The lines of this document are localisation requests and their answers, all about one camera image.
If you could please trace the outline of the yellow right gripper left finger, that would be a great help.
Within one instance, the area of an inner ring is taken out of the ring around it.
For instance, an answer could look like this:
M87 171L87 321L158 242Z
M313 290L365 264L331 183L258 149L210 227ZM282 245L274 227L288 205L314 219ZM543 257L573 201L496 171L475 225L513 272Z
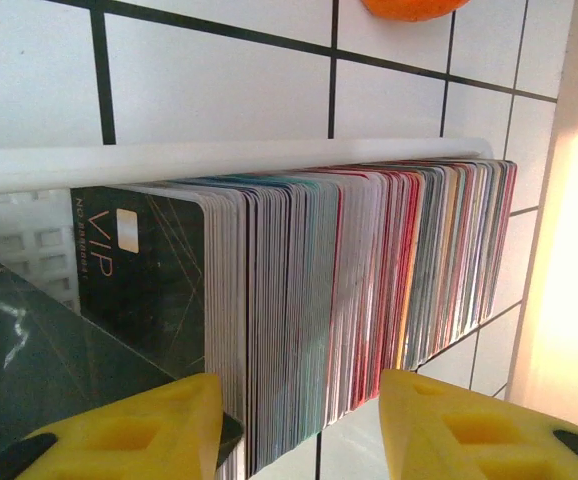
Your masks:
M196 374L33 431L0 453L0 480L214 480L217 375Z

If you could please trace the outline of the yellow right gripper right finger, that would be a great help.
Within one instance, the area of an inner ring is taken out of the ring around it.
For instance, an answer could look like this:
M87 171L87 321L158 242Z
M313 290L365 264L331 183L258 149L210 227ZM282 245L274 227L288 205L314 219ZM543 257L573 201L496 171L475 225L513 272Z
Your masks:
M385 370L390 480L578 480L578 426L414 372Z

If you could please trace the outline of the black marbled card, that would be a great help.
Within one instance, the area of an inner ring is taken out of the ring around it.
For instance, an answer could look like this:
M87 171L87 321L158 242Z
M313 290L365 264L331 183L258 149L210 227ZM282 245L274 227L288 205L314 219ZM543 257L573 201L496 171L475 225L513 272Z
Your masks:
M41 427L184 378L0 264L0 453ZM242 434L223 412L214 480L236 473Z

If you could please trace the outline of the black VIP card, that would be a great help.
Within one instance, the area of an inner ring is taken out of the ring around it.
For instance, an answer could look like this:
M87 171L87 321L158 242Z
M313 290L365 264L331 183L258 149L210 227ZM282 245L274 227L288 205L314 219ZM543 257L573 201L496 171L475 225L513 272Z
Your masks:
M83 315L168 374L205 369L205 216L131 189L70 192Z

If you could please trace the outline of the stack of colourful cards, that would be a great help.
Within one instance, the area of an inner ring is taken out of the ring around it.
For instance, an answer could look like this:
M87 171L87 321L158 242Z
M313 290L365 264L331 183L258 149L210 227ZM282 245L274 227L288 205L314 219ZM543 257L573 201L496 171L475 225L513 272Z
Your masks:
M214 179L245 200L247 476L486 319L516 176L429 159Z

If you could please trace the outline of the white slotted card tray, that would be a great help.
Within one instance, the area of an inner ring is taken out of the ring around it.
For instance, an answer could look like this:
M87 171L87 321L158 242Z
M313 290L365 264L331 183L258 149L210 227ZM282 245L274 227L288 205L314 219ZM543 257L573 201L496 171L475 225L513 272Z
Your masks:
M44 286L46 252L66 257L58 273L75 274L71 188L237 173L430 158L492 158L479 138L276 140L0 149L0 260Z

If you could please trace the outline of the orange fruit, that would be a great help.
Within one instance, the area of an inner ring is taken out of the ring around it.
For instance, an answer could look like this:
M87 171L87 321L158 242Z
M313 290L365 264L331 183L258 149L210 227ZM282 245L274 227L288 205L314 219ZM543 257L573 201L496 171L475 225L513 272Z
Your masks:
M379 18L422 22L448 15L470 0L361 0L367 10Z

